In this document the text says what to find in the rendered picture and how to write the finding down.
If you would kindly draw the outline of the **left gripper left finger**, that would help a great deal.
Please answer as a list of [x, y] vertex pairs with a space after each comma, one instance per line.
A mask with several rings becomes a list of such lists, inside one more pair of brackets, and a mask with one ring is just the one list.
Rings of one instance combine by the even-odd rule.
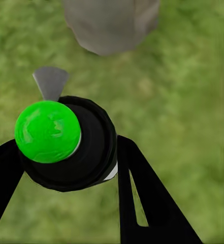
[[0, 146], [0, 218], [24, 172], [16, 140]]

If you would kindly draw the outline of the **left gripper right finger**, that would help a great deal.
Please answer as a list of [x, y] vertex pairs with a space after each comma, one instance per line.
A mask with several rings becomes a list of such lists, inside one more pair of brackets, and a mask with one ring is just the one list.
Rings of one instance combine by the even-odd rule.
[[[123, 136], [117, 139], [121, 244], [203, 244], [138, 146]], [[137, 223], [130, 172], [148, 227]]]

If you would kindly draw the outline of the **pesticide atomizer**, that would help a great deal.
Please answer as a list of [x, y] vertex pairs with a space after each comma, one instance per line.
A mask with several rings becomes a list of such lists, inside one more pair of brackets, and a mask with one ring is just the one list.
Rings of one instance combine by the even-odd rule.
[[62, 193], [114, 178], [118, 135], [106, 110], [90, 99], [60, 96], [68, 74], [58, 67], [38, 68], [33, 76], [44, 101], [28, 106], [15, 125], [23, 169]]

